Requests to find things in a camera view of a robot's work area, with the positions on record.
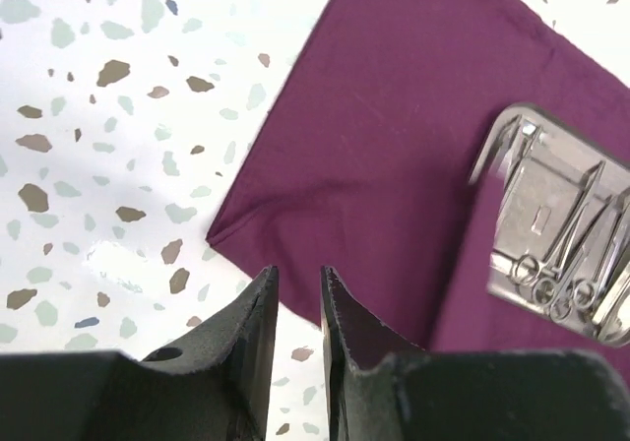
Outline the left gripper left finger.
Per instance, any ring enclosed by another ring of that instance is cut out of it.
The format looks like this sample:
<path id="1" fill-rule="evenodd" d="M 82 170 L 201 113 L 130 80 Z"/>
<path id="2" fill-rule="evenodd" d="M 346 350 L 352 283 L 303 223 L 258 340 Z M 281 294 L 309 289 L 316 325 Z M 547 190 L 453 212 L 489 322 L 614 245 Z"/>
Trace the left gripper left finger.
<path id="1" fill-rule="evenodd" d="M 135 360 L 122 352 L 1 358 L 4 440 L 262 440 L 279 308 L 270 266 L 224 309 Z"/>

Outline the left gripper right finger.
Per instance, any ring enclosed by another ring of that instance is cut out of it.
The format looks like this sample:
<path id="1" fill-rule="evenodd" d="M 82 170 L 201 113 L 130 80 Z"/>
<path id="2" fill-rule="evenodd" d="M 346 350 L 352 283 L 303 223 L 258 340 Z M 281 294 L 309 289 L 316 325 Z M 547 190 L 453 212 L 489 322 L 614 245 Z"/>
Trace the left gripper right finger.
<path id="1" fill-rule="evenodd" d="M 333 440 L 625 440 L 629 392 L 579 350 L 433 353 L 321 271 Z"/>

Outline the purple surgical drape cloth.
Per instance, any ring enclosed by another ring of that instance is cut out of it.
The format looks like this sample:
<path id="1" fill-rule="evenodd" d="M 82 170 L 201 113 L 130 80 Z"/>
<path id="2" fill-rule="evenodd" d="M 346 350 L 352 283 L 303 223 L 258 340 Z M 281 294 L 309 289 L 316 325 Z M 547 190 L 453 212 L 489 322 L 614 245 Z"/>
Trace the purple surgical drape cloth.
<path id="1" fill-rule="evenodd" d="M 494 118 L 529 101 L 619 158 L 629 92 L 520 0 L 331 0 L 211 225 L 247 274 L 275 265 L 319 320 L 322 266 L 429 339 Z"/>

